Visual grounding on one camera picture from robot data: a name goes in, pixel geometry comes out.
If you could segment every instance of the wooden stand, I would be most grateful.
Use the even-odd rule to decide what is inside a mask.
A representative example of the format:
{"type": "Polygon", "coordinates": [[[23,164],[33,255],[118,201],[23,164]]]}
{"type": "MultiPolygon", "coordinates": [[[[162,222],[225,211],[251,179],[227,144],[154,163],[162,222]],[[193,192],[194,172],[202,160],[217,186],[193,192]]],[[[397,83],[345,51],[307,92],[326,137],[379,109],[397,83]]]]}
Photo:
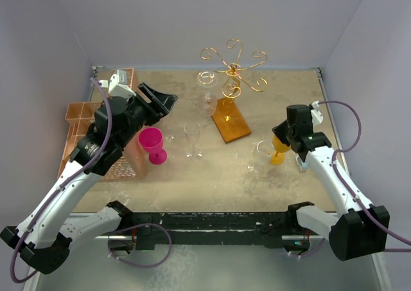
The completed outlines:
{"type": "Polygon", "coordinates": [[[224,142],[229,143],[250,135],[251,130],[238,110],[236,104],[232,102],[223,105],[225,100],[226,98],[218,100],[217,109],[212,115],[212,118],[218,128],[218,131],[223,137],[224,142]]]}

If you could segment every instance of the gray wall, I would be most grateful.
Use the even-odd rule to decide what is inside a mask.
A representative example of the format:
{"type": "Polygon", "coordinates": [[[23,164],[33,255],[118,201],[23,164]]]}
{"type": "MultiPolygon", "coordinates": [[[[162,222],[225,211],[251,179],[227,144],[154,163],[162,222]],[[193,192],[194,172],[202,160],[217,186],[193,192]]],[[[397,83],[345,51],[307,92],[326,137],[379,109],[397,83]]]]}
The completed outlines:
{"type": "Polygon", "coordinates": [[[200,50],[233,37],[243,65],[262,49],[266,67],[323,66],[360,1],[61,0],[93,64],[154,68],[209,67],[200,50]]]}
{"type": "MultiPolygon", "coordinates": [[[[390,211],[390,228],[411,238],[410,102],[411,1],[363,0],[324,69],[331,99],[351,103],[363,122],[357,148],[347,154],[354,181],[390,211]]],[[[333,107],[342,143],[356,123],[333,107]]],[[[387,247],[403,247],[389,238],[387,247]]],[[[385,254],[394,290],[410,290],[411,254],[385,254]]]]}
{"type": "MultiPolygon", "coordinates": [[[[55,182],[65,110],[87,97],[91,73],[58,0],[0,0],[1,229],[25,218],[55,182]]],[[[1,289],[21,290],[8,275],[10,256],[1,242],[1,289]]]]}

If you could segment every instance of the dish rack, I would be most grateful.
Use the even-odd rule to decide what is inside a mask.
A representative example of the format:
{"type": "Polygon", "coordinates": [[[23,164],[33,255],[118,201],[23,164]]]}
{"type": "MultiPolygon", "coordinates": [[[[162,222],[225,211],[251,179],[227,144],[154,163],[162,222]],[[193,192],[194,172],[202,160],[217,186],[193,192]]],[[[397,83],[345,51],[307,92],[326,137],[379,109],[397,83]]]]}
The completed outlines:
{"type": "MultiPolygon", "coordinates": [[[[121,69],[127,72],[128,86],[135,91],[138,86],[137,75],[133,68],[121,69]]],[[[67,134],[66,145],[64,147],[63,157],[58,171],[58,176],[64,170],[67,162],[70,160],[70,153],[74,150],[75,146],[81,138],[87,133],[87,129],[91,123],[94,122],[94,113],[100,107],[101,103],[95,102],[81,102],[70,103],[66,112],[66,121],[70,124],[69,132],[67,134]]],[[[133,168],[128,161],[121,157],[110,170],[106,173],[103,181],[114,181],[119,179],[136,179],[136,175],[133,168]]]]}

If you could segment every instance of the table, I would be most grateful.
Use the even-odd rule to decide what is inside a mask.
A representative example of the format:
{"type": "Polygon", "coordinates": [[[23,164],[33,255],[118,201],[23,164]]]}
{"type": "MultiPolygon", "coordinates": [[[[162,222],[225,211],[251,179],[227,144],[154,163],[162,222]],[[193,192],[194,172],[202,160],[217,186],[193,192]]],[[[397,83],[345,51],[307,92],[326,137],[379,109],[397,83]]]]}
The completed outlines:
{"type": "MultiPolygon", "coordinates": [[[[165,143],[168,160],[160,166],[148,162],[144,179],[101,181],[84,196],[75,212],[97,212],[113,200],[119,200],[132,211],[285,211],[289,204],[311,201],[324,211],[334,211],[334,205],[320,181],[310,170],[301,173],[296,154],[286,153],[281,166],[273,166],[267,174],[256,178],[247,170],[252,151],[261,140],[272,140],[271,128],[286,119],[286,107],[295,103],[309,104],[324,100],[322,88],[314,70],[311,71],[244,71],[246,80],[260,76],[268,81],[264,93],[243,86],[236,105],[252,133],[229,144],[223,142],[211,118],[205,118],[196,106],[202,92],[197,85],[198,71],[137,71],[139,82],[179,97],[168,121],[176,133],[171,143],[165,143]],[[198,146],[203,150],[201,161],[185,158],[188,142],[184,125],[197,121],[201,126],[198,146]]],[[[98,78],[108,79],[108,71],[98,78]]],[[[212,89],[218,98],[221,87],[212,89]]],[[[102,101],[95,89],[92,101],[102,101]]],[[[323,131],[337,147],[336,137],[325,107],[324,122],[316,131],[323,131]]]]}

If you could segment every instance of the magenta cup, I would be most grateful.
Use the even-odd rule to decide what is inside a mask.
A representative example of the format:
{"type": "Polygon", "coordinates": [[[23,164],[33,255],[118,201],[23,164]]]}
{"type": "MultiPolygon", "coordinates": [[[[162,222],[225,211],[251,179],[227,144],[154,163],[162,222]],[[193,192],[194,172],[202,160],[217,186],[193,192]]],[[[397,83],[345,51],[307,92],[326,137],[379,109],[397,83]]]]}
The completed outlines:
{"type": "Polygon", "coordinates": [[[152,164],[162,164],[166,161],[167,152],[162,149],[162,134],[158,128],[148,127],[144,129],[139,135],[139,142],[149,154],[148,160],[152,164]]]}

